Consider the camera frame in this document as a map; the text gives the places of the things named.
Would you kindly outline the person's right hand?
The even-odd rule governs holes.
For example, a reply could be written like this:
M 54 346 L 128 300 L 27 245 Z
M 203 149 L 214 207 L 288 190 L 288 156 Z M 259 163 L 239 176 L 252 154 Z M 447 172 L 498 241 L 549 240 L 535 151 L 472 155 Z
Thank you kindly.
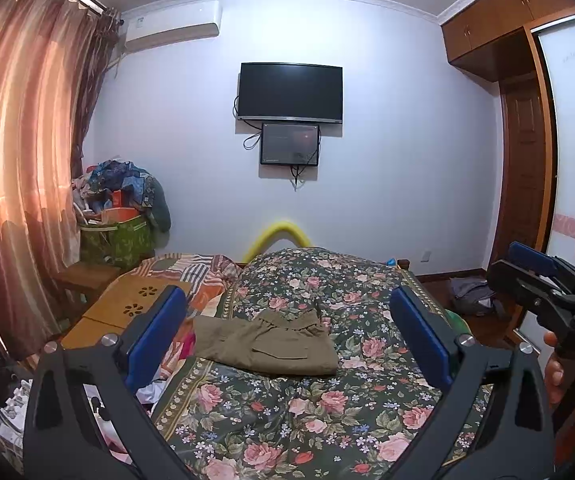
M 545 378 L 545 390 L 547 390 L 550 405 L 557 406 L 564 396 L 564 368 L 557 352 L 553 351 L 547 364 L 545 364 L 543 377 Z

